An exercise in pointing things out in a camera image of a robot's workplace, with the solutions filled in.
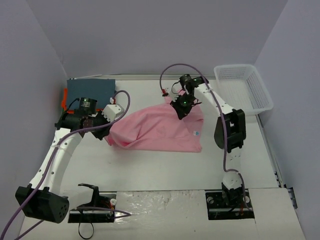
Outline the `pink t-shirt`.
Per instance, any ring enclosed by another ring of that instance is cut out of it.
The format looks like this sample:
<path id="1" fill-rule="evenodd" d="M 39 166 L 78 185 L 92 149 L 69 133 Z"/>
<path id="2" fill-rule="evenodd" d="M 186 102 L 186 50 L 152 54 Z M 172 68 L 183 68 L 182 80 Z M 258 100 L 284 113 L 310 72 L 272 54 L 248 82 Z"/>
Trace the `pink t-shirt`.
<path id="1" fill-rule="evenodd" d="M 109 146 L 127 150 L 199 153 L 204 114 L 196 105 L 179 119 L 170 105 L 164 103 L 133 112 L 114 123 L 104 139 Z"/>

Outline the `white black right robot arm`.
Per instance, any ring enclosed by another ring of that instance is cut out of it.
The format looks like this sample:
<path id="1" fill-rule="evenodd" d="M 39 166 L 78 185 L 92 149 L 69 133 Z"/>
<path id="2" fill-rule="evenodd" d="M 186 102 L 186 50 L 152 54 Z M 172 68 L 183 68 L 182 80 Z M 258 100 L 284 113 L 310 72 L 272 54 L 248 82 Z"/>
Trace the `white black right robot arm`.
<path id="1" fill-rule="evenodd" d="M 179 78 L 182 94 L 173 89 L 169 92 L 170 105 L 179 120 L 188 116 L 195 106 L 206 107 L 216 116 L 213 133 L 218 148 L 223 150 L 222 202 L 229 207 L 245 199 L 244 181 L 240 174 L 241 150 L 246 139 L 246 117 L 242 109 L 227 104 L 206 78 L 192 78 L 184 74 Z"/>

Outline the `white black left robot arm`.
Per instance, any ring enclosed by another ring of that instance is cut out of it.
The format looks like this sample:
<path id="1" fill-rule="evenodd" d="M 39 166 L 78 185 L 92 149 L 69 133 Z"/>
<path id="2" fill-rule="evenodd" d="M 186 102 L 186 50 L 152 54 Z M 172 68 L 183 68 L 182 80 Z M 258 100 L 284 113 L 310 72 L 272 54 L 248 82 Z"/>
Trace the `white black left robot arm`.
<path id="1" fill-rule="evenodd" d="M 61 223 L 68 211 L 77 206 L 76 201 L 89 209 L 95 209 L 101 203 L 100 195 L 90 190 L 62 193 L 62 179 L 85 133 L 91 132 L 102 140 L 122 109 L 111 102 L 103 110 L 97 110 L 97 101 L 91 98 L 82 97 L 78 102 L 78 108 L 72 113 L 65 110 L 61 114 L 54 125 L 54 138 L 41 167 L 29 184 L 20 186 L 15 193 L 26 217 Z"/>

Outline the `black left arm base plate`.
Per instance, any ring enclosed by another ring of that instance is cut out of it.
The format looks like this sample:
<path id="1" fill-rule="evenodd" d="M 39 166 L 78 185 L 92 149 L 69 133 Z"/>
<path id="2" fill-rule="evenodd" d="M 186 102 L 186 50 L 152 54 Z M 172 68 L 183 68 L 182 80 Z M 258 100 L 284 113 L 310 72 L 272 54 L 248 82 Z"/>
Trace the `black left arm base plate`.
<path id="1" fill-rule="evenodd" d="M 78 184 L 67 192 L 69 201 L 68 223 L 113 223 L 117 204 L 115 192 L 100 191 L 96 185 Z"/>

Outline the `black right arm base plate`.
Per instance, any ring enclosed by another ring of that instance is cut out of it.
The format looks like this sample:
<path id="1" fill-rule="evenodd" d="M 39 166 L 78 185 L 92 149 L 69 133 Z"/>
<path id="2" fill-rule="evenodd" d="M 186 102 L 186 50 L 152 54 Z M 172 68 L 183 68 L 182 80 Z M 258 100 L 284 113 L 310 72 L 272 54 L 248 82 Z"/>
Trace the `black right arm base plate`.
<path id="1" fill-rule="evenodd" d="M 210 221 L 245 220 L 255 218 L 248 190 L 245 192 L 245 202 L 250 210 L 244 205 L 244 200 L 237 200 L 235 203 L 227 205 L 223 199 L 221 190 L 205 191 L 205 200 L 207 216 Z"/>

